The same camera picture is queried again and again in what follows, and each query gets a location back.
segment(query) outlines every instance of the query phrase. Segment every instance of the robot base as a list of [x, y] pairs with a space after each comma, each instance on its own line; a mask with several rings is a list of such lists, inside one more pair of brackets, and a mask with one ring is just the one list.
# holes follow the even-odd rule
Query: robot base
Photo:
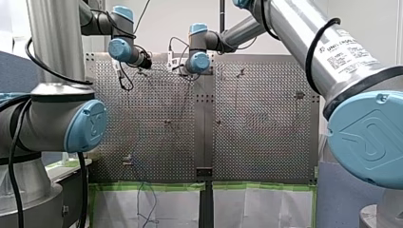
[[[24, 202], [24, 227], [63, 227], [63, 187], [50, 182], [41, 160], [16, 163], [14, 170]], [[10, 187], [7, 165], [0, 165], [0, 227], [17, 228], [15, 197]]]
[[[57, 228], [63, 227], [63, 194], [62, 186], [52, 186], [50, 195], [28, 205], [24, 205], [24, 223], [26, 228]], [[17, 228], [17, 212], [0, 214], [2, 227]]]
[[359, 213], [359, 228], [403, 227], [403, 191], [385, 190], [378, 205], [364, 207]]

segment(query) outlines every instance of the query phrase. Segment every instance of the light blue joint cap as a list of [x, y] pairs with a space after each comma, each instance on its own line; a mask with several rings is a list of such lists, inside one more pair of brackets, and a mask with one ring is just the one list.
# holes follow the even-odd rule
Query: light blue joint cap
[[65, 135], [68, 153], [87, 152], [95, 148], [106, 130], [104, 103], [91, 100], [82, 105], [71, 120]]
[[0, 104], [15, 97], [27, 95], [27, 93], [0, 93]]
[[234, 5], [236, 7], [241, 8], [241, 9], [246, 9], [250, 0], [232, 0], [232, 2], [234, 3]]
[[124, 39], [120, 38], [109, 41], [109, 47], [107, 50], [110, 57], [119, 62], [125, 63], [129, 62], [132, 54], [131, 46]]
[[195, 23], [190, 26], [189, 34], [193, 35], [204, 31], [207, 31], [207, 25], [205, 23]]
[[113, 12], [123, 16], [124, 18], [126, 18], [127, 20], [129, 20], [131, 22], [134, 21], [133, 11], [127, 7], [116, 6], [113, 8]]
[[343, 102], [329, 120], [340, 164], [373, 185], [403, 189], [403, 93], [373, 91]]
[[190, 58], [191, 71], [194, 73], [202, 73], [210, 67], [208, 55], [204, 52], [198, 52]]

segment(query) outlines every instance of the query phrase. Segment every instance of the black cable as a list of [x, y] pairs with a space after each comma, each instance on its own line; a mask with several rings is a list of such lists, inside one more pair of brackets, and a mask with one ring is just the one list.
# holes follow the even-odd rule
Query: black cable
[[10, 174], [10, 182], [12, 186], [12, 190], [15, 196], [15, 202], [17, 204], [17, 214], [18, 214], [18, 227], [24, 228], [24, 208], [23, 202], [21, 200], [20, 189], [18, 187], [17, 179], [15, 178], [14, 173], [14, 155], [15, 149], [17, 147], [17, 142], [20, 138], [21, 129], [23, 126], [24, 116], [27, 113], [28, 108], [30, 107], [30, 100], [27, 100], [24, 104], [23, 109], [21, 110], [20, 115], [18, 116], [17, 126], [15, 128], [15, 133], [12, 136], [12, 143], [10, 147], [10, 155], [9, 155], [9, 174]]
[[[145, 219], [145, 223], [143, 224], [143, 228], [144, 228], [149, 222], [158, 223], [158, 221], [157, 221], [156, 219], [150, 220], [152, 213], [154, 212], [155, 208], [157, 207], [157, 195], [155, 194], [155, 191], [154, 191], [154, 188], [152, 187], [152, 184], [151, 184], [151, 183], [148, 183], [147, 180], [146, 180], [146, 176], [145, 176], [146, 173], [145, 173], [144, 168], [143, 168], [139, 163], [136, 163], [135, 157], [134, 157], [134, 152], [133, 152], [132, 155], [131, 155], [130, 163], [131, 163], [131, 165], [132, 165], [133, 167], [134, 167], [134, 166], [140, 167], [140, 169], [143, 171], [143, 174], [144, 174], [144, 176], [139, 179], [139, 181], [140, 181], [142, 184], [140, 185], [140, 187], [139, 187], [139, 189], [138, 189], [138, 191], [137, 191], [137, 215], [140, 216], [140, 217], [142, 217], [143, 219]], [[154, 196], [154, 205], [153, 205], [153, 207], [152, 207], [152, 209], [151, 209], [151, 211], [149, 212], [149, 214], [148, 214], [147, 217], [144, 216], [142, 213], [140, 213], [140, 191], [142, 190], [143, 186], [144, 186], [146, 183], [148, 183], [149, 188], [151, 189], [152, 194], [153, 194], [153, 196]]]
[[177, 40], [177, 41], [181, 42], [182, 44], [184, 44], [185, 46], [188, 46], [188, 47], [189, 47], [189, 45], [188, 45], [184, 40], [182, 40], [182, 39], [180, 39], [180, 38], [178, 38], [178, 37], [176, 37], [176, 36], [173, 36], [173, 37], [171, 37], [171, 39], [169, 40], [168, 50], [172, 50], [172, 41], [173, 41], [173, 40]]
[[249, 45], [247, 45], [245, 47], [238, 47], [237, 50], [250, 48], [253, 44], [255, 44], [256, 40], [258, 40], [258, 36], [255, 37], [255, 39], [253, 39], [253, 41]]
[[67, 82], [73, 83], [73, 84], [79, 84], [79, 85], [86, 85], [86, 86], [90, 86], [92, 85], [92, 82], [89, 81], [78, 81], [78, 80], [74, 80], [74, 79], [70, 79], [68, 77], [66, 77], [63, 74], [60, 74], [54, 70], [52, 70], [51, 68], [49, 68], [44, 62], [42, 62], [42, 60], [40, 60], [39, 58], [33, 56], [30, 51], [29, 51], [29, 47], [32, 44], [32, 37], [28, 40], [26, 46], [25, 46], [25, 50], [26, 50], [26, 54], [28, 55], [28, 57], [31, 59], [31, 61], [33, 63], [35, 63], [38, 67], [42, 68], [43, 70], [47, 71], [48, 73], [52, 74], [53, 76], [60, 78], [62, 80], [65, 80]]
[[139, 28], [140, 22], [141, 22], [142, 19], [143, 19], [144, 13], [145, 13], [145, 11], [147, 10], [147, 7], [148, 7], [148, 4], [150, 3], [150, 1], [151, 1], [151, 0], [148, 0], [147, 3], [145, 4], [145, 7], [144, 7], [143, 12], [142, 12], [142, 15], [140, 16], [139, 21], [137, 22], [137, 26], [136, 26], [136, 29], [134, 29], [133, 34], [136, 34], [136, 31], [137, 31], [137, 29]]
[[88, 207], [88, 182], [86, 181], [86, 160], [83, 153], [77, 153], [78, 161], [80, 163], [83, 203], [81, 205], [81, 214], [79, 219], [79, 228], [86, 227], [86, 209]]
[[279, 40], [278, 36], [276, 36], [275, 33], [267, 26], [267, 21], [266, 21], [266, 9], [264, 8], [264, 0], [260, 0], [260, 10], [261, 10], [261, 20], [263, 22], [264, 28], [266, 29], [267, 33], [271, 37], [273, 37], [276, 40]]
[[322, 35], [325, 33], [326, 29], [330, 28], [331, 26], [333, 26], [335, 24], [338, 24], [338, 25], [341, 24], [340, 18], [331, 19], [328, 23], [326, 23], [326, 25], [324, 25], [317, 32], [317, 35], [315, 35], [315, 38], [312, 41], [312, 44], [309, 46], [308, 53], [306, 54], [306, 61], [305, 61], [306, 79], [309, 83], [309, 86], [311, 86], [311, 89], [319, 95], [320, 95], [320, 92], [317, 89], [317, 86], [315, 85], [314, 79], [312, 77], [312, 61], [314, 60], [315, 49], [317, 48], [317, 44], [319, 43], [320, 38], [322, 38]]
[[129, 38], [131, 38], [133, 40], [136, 39], [136, 36], [134, 34], [131, 34], [131, 33], [127, 32], [127, 31], [122, 30], [121, 28], [119, 28], [118, 25], [116, 25], [116, 22], [110, 16], [108, 11], [103, 11], [103, 10], [99, 10], [99, 9], [91, 9], [91, 11], [95, 11], [95, 12], [99, 12], [101, 14], [104, 14], [106, 16], [106, 18], [107, 18], [107, 21], [110, 23], [110, 25], [112, 26], [113, 29], [118, 30], [119, 32], [123, 33], [124, 35], [126, 35], [127, 37], [129, 37]]
[[9, 100], [7, 100], [7, 101], [5, 101], [5, 102], [3, 102], [3, 103], [0, 104], [0, 112], [6, 110], [7, 108], [9, 108], [9, 107], [11, 107], [11, 106], [13, 106], [13, 105], [18, 105], [18, 104], [20, 104], [20, 103], [22, 103], [22, 102], [26, 102], [26, 101], [29, 100], [29, 99], [30, 99], [30, 95], [29, 95], [29, 94], [27, 94], [27, 95], [21, 95], [21, 96], [18, 96], [18, 97], [14, 97], [14, 98], [12, 98], [12, 99], [9, 99]]
[[234, 51], [237, 51], [237, 50], [240, 50], [240, 49], [247, 49], [247, 48], [250, 48], [253, 44], [255, 44], [255, 42], [256, 42], [256, 40], [258, 39], [258, 37], [255, 37], [253, 40], [252, 40], [252, 42], [249, 44], [249, 45], [247, 45], [247, 46], [245, 46], [245, 47], [232, 47], [232, 46], [230, 46], [229, 44], [227, 44], [227, 43], [225, 43], [225, 41], [223, 40], [223, 39], [221, 39], [221, 35], [220, 34], [218, 34], [217, 32], [213, 32], [214, 34], [216, 34], [216, 36], [217, 36], [217, 38], [218, 38], [218, 43], [217, 43], [217, 47], [220, 45], [221, 46], [221, 51], [217, 51], [217, 53], [219, 54], [219, 55], [223, 55], [224, 53], [225, 53], [225, 47], [230, 47], [230, 48], [232, 48]]
[[134, 88], [134, 84], [133, 81], [128, 77], [128, 75], [126, 74], [124, 68], [122, 67], [122, 62], [119, 62], [119, 67], [121, 67], [121, 71], [124, 74], [124, 76], [127, 78], [128, 82], [130, 83], [130, 87], [126, 88], [126, 86], [123, 84], [122, 79], [123, 77], [119, 76], [119, 84], [121, 85], [121, 88], [125, 91], [131, 91]]

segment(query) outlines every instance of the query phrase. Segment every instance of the label sticker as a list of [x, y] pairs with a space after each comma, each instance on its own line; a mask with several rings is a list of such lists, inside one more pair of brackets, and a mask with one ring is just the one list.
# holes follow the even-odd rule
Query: label sticker
[[350, 77], [361, 66], [379, 63], [355, 38], [350, 35], [339, 37], [316, 51], [325, 67], [338, 77]]
[[338, 29], [337, 33], [340, 34], [341, 36], [350, 36], [351, 37], [350, 33], [343, 29]]

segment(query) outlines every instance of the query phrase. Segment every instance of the pegboard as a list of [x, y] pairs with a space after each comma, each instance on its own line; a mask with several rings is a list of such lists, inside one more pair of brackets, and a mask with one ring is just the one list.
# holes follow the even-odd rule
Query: pegboard
[[[213, 164], [213, 181], [314, 179], [318, 98], [293, 57], [215, 59], [215, 75], [210, 76], [215, 83], [210, 94], [213, 145], [204, 157], [198, 145], [206, 138], [195, 137], [195, 123], [206, 117], [199, 115], [202, 109], [195, 113], [197, 86], [168, 73], [166, 60], [166, 54], [154, 54], [153, 70], [128, 68], [134, 88], [126, 92], [110, 57], [88, 54], [87, 75], [94, 78], [97, 97], [106, 103], [109, 115], [91, 181], [190, 182], [197, 179], [196, 164], [206, 158], [212, 160], [205, 163]], [[128, 155], [133, 165], [124, 165]]]
[[291, 56], [217, 60], [215, 181], [314, 183], [318, 96]]
[[[87, 75], [95, 79], [96, 96], [108, 112], [105, 138], [97, 148], [101, 156], [91, 167], [91, 181], [195, 179], [193, 85], [166, 72], [165, 64], [154, 58], [154, 70], [127, 68], [134, 87], [124, 91], [107, 54], [87, 58]], [[123, 83], [130, 88], [127, 79]], [[131, 160], [124, 165], [127, 156]]]

